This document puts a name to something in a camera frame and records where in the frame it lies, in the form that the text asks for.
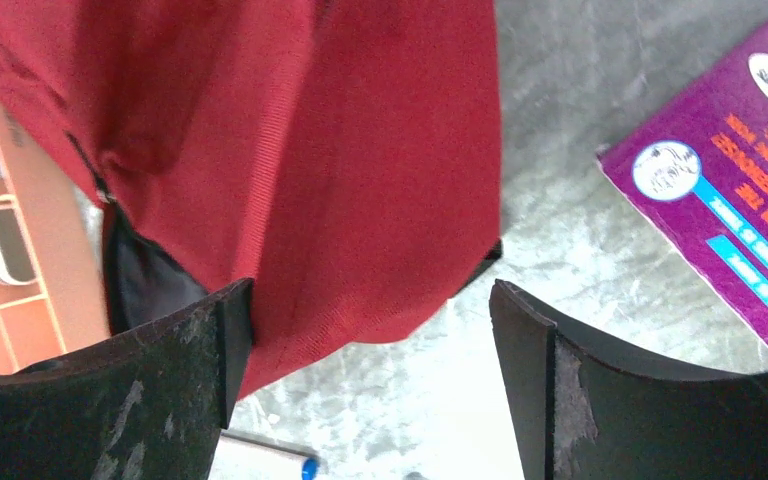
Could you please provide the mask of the orange plastic desk organizer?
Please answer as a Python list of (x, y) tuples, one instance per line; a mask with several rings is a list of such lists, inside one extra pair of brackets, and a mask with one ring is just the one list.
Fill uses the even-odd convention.
[(110, 336), (73, 185), (0, 104), (0, 374)]

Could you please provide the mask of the blue white marker pen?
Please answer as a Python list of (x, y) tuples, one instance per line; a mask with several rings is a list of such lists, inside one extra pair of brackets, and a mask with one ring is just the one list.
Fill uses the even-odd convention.
[(223, 431), (208, 478), (314, 480), (320, 468), (314, 456)]

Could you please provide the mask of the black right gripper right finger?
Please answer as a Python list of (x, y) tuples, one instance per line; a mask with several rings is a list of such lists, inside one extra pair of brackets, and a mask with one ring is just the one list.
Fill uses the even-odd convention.
[(497, 356), (527, 479), (768, 479), (768, 372), (640, 348), (499, 280)]

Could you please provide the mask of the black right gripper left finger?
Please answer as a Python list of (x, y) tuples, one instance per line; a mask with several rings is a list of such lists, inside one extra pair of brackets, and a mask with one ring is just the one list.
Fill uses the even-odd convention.
[(252, 347), (250, 280), (0, 375), (0, 479), (205, 479)]

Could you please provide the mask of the purple paperback book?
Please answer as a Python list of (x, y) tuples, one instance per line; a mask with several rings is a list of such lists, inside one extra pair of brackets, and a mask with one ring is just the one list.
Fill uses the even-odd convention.
[(768, 347), (768, 20), (598, 161)]

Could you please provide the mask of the red student backpack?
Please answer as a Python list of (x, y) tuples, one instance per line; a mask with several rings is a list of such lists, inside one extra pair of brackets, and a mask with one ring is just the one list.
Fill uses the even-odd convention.
[(252, 392), (411, 334), (500, 237), (490, 1), (0, 1), (0, 102), (202, 286)]

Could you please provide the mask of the white stapler in organizer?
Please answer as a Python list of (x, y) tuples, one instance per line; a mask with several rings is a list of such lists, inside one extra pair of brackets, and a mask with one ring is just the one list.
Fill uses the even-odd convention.
[(16, 210), (0, 205), (0, 284), (32, 285), (37, 274), (19, 225)]

